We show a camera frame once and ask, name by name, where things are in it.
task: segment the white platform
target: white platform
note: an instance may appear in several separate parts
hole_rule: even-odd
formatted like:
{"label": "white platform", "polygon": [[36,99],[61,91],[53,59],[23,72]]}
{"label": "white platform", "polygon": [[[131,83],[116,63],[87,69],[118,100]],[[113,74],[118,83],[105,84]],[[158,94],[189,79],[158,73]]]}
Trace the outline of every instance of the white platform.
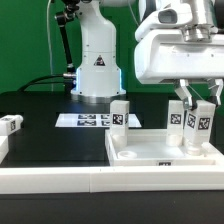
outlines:
{"label": "white platform", "polygon": [[201,156],[191,157],[182,147],[167,150],[166,130],[129,130],[125,150],[137,158],[127,160],[118,159],[108,134],[106,147],[114,166],[1,168],[0,194],[224,189],[224,157],[209,143]]}
{"label": "white platform", "polygon": [[111,166],[223,166],[224,156],[210,143],[204,143],[200,156],[186,153],[184,146],[166,145],[166,129],[129,130],[125,148],[114,147],[109,130],[106,149]]}

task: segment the label sticker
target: label sticker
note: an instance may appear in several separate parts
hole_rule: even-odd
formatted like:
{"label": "label sticker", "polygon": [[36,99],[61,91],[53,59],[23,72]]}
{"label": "label sticker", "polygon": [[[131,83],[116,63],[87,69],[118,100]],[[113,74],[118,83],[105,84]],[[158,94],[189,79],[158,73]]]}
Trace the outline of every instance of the label sticker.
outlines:
{"label": "label sticker", "polygon": [[109,120],[110,119],[110,114],[101,114],[101,119],[102,120]]}
{"label": "label sticker", "polygon": [[104,126],[104,127],[110,126],[110,121],[101,121],[101,122],[102,122],[102,126]]}
{"label": "label sticker", "polygon": [[16,129],[16,121],[11,122],[11,131]]}
{"label": "label sticker", "polygon": [[113,124],[123,125],[123,115],[122,114],[113,114]]}
{"label": "label sticker", "polygon": [[191,128],[194,128],[196,122],[196,117],[192,114],[189,114],[188,120],[187,120],[187,125]]}
{"label": "label sticker", "polygon": [[181,114],[171,114],[171,124],[181,124]]}
{"label": "label sticker", "polygon": [[158,166],[172,166],[172,162],[170,161],[160,161],[157,163]]}
{"label": "label sticker", "polygon": [[208,130],[210,125],[210,118],[200,118],[198,130]]}

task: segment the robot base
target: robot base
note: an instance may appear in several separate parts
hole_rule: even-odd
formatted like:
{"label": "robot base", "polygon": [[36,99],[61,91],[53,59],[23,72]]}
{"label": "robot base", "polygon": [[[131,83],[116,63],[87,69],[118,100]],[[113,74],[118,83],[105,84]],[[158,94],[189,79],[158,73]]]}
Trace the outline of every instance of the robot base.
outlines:
{"label": "robot base", "polygon": [[126,92],[110,97],[96,97],[96,96],[84,96],[71,91],[71,99],[74,101],[81,101],[85,103],[111,103],[113,100],[125,100]]}

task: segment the warning label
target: warning label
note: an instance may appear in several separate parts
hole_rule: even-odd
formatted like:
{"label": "warning label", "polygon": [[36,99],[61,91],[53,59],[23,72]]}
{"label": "warning label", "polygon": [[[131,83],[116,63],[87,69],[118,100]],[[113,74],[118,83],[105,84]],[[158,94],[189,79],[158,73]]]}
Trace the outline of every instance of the warning label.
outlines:
{"label": "warning label", "polygon": [[101,55],[99,55],[99,57],[97,58],[96,62],[94,63],[95,66],[105,66],[105,63],[103,61],[103,58],[101,57]]}

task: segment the white block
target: white block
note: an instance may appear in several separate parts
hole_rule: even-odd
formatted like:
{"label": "white block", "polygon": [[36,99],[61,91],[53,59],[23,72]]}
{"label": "white block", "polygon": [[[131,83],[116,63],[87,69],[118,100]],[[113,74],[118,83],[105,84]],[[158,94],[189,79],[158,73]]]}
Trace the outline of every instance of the white block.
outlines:
{"label": "white block", "polygon": [[90,171],[83,168],[2,168],[0,194],[89,192]]}
{"label": "white block", "polygon": [[216,166],[92,167],[90,171],[90,192],[224,188],[223,167]]}
{"label": "white block", "polygon": [[209,142],[203,143],[200,156],[191,156],[187,148],[167,146],[166,129],[132,129],[128,144],[122,149],[113,144],[106,130],[106,150],[110,166],[219,166],[224,156]]}
{"label": "white block", "polygon": [[3,161],[8,152],[8,137],[0,136],[0,163]]}
{"label": "white block", "polygon": [[8,136],[21,128],[23,117],[7,115],[0,119],[0,136]]}
{"label": "white block", "polygon": [[167,119],[168,146],[181,146],[184,127],[184,108],[182,101],[170,100]]}
{"label": "white block", "polygon": [[197,109],[188,111],[184,127],[184,137],[193,144],[209,142],[215,105],[198,100]]}
{"label": "white block", "polygon": [[127,145],[129,102],[114,100],[110,104],[110,134],[116,147]]}

